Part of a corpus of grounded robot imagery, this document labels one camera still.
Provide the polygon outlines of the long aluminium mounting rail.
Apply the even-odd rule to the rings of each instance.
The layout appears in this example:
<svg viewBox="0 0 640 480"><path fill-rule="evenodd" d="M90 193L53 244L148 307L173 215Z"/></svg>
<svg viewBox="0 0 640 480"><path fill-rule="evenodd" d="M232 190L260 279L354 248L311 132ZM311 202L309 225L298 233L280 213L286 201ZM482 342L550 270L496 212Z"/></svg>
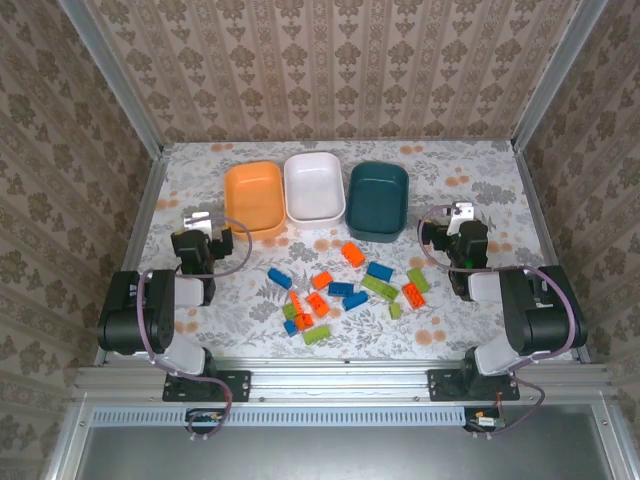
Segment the long aluminium mounting rail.
<svg viewBox="0 0 640 480"><path fill-rule="evenodd" d="M252 405L354 406L425 405L428 373L458 367L446 360L335 360L219 358L221 370L251 374ZM522 369L522 405L537 399L541 387L549 405L587 405L611 400L615 389L605 366L579 361L543 361ZM108 357L101 366L79 370L73 399L104 405L157 405L165 375L133 357Z"/></svg>

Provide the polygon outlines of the aluminium table side rail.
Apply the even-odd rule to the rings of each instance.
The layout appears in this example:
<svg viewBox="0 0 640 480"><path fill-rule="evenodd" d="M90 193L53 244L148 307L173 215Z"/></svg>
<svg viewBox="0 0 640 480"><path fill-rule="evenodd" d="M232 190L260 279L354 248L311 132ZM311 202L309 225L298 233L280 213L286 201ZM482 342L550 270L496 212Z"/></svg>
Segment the aluminium table side rail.
<svg viewBox="0 0 640 480"><path fill-rule="evenodd" d="M539 239L541 254L546 264L558 265L558 257L553 246L551 236L541 208L535 187L523 154L514 151L516 164L523 184L523 190L527 197L535 230Z"/></svg>
<svg viewBox="0 0 640 480"><path fill-rule="evenodd" d="M137 306L139 285L142 280L139 267L170 156L171 149L167 147L151 164L123 264L111 278L99 315L96 328L99 349L94 362L96 366L103 365L106 354L113 352L115 347L122 345L126 348L136 345L143 347Z"/></svg>

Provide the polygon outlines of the small circuit board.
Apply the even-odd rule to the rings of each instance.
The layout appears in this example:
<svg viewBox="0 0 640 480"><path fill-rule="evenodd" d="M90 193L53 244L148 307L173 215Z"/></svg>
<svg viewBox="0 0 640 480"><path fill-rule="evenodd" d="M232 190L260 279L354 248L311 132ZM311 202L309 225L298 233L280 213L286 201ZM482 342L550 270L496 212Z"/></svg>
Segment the small circuit board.
<svg viewBox="0 0 640 480"><path fill-rule="evenodd" d="M505 421L501 417L491 417L483 412L476 412L467 419L467 425L477 431L495 431L504 428Z"/></svg>
<svg viewBox="0 0 640 480"><path fill-rule="evenodd" d="M223 409L194 408L186 411L185 421L194 425L217 425L224 416L225 411Z"/></svg>

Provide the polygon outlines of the orange plastic container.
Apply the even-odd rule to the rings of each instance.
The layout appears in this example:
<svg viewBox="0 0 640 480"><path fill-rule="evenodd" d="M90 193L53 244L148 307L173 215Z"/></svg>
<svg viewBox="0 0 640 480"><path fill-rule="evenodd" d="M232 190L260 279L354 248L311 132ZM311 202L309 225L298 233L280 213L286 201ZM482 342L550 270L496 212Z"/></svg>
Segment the orange plastic container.
<svg viewBox="0 0 640 480"><path fill-rule="evenodd" d="M270 161L232 167L224 179L225 215L242 223L254 242L272 240L285 228L282 174Z"/></svg>

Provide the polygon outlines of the dark teal plastic container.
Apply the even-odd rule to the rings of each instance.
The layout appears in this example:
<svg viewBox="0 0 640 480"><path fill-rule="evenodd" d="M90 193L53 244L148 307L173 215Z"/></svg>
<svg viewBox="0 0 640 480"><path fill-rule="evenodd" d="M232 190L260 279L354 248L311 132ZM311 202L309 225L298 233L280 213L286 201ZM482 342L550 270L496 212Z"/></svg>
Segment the dark teal plastic container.
<svg viewBox="0 0 640 480"><path fill-rule="evenodd" d="M407 224L409 175L398 165L367 161L350 176L345 221L352 238L392 243Z"/></svg>

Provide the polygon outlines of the aluminium frame post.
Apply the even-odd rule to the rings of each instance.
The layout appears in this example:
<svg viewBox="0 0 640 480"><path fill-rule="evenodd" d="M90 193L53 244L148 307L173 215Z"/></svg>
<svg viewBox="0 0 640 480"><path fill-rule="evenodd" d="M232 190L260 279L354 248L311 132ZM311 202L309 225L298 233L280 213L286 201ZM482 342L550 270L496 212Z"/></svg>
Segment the aluminium frame post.
<svg viewBox="0 0 640 480"><path fill-rule="evenodd" d="M147 115L124 69L124 63L116 58L106 36L90 12L87 0L59 0L80 39L111 88L139 140L152 160L162 153L164 142Z"/></svg>
<svg viewBox="0 0 640 480"><path fill-rule="evenodd" d="M579 1L511 137L516 153L522 153L531 140L608 1Z"/></svg>

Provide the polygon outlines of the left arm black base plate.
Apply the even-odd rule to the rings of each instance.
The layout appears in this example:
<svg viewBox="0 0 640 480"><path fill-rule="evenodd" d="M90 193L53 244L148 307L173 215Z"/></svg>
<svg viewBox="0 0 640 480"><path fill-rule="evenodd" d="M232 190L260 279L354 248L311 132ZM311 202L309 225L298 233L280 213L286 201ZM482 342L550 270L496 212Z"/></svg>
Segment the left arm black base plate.
<svg viewBox="0 0 640 480"><path fill-rule="evenodd" d="M219 370L218 379L225 383L234 402L248 402L251 391L251 372L248 370ZM167 374L162 400L164 402L205 403L225 402L220 385L211 382L188 380Z"/></svg>

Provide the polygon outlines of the floral patterned table cover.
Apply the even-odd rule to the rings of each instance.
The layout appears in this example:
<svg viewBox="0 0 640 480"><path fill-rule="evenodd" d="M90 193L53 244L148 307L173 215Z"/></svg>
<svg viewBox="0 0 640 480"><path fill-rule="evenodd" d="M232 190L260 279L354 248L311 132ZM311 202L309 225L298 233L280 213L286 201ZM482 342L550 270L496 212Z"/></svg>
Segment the floral patterned table cover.
<svg viewBox="0 0 640 480"><path fill-rule="evenodd" d="M235 242L233 253L216 265L223 277L216 282L212 303L177 312L175 328L179 334L205 346L216 357L345 360L456 360L468 348L499 334L501 306L459 299L443 270L446 256L421 249L416 230L420 217L433 206L469 201L488 228L490 265L542 265L545 259L527 190L507 141L175 145L165 176L156 183L149 226L136 233L144 244L140 269L177 265L171 234L195 212L223 212L224 178L231 168L252 161L283 165L293 155L313 151L335 155L344 174L364 161L387 162L407 171L405 230L392 243L365 242L361 250L368 259L392 269L395 287L407 282L409 270L420 269L431 286L425 306L416 310L404 306L401 317L392 319L387 303L378 295L349 311L339 299L329 298L328 313L321 318L330 330L327 340L309 346L300 335L288 335L283 307L289 302L289 293L268 278L269 269L288 275L300 296L310 294L311 279L319 273L328 272L339 282L355 284L364 273L342 256L342 245L350 238L345 225L302 230L287 224L272 239Z"/></svg>

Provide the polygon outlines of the white plastic container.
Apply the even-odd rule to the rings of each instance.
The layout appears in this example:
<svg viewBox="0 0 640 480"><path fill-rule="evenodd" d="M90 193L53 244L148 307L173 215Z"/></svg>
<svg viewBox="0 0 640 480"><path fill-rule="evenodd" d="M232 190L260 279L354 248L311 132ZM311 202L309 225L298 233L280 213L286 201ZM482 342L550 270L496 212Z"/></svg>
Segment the white plastic container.
<svg viewBox="0 0 640 480"><path fill-rule="evenodd" d="M346 199L339 159L329 152L300 153L284 164L285 207L288 219L300 230L339 225Z"/></svg>

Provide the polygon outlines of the grey metal panel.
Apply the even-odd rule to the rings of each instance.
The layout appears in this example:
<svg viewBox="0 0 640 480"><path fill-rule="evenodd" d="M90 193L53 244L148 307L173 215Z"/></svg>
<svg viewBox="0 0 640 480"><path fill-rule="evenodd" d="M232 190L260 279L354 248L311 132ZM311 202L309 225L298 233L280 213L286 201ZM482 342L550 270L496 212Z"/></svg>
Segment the grey metal panel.
<svg viewBox="0 0 640 480"><path fill-rule="evenodd" d="M98 428L77 480L613 480L583 415L490 440L456 428Z"/></svg>

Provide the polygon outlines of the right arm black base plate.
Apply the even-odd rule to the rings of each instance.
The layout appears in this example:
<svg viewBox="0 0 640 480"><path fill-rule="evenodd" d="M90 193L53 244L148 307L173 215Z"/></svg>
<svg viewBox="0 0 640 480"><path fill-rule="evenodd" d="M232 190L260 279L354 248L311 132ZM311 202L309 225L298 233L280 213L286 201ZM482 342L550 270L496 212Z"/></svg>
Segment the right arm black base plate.
<svg viewBox="0 0 640 480"><path fill-rule="evenodd" d="M508 375L482 376L461 370L437 369L427 372L429 397L436 402L516 401L519 387Z"/></svg>

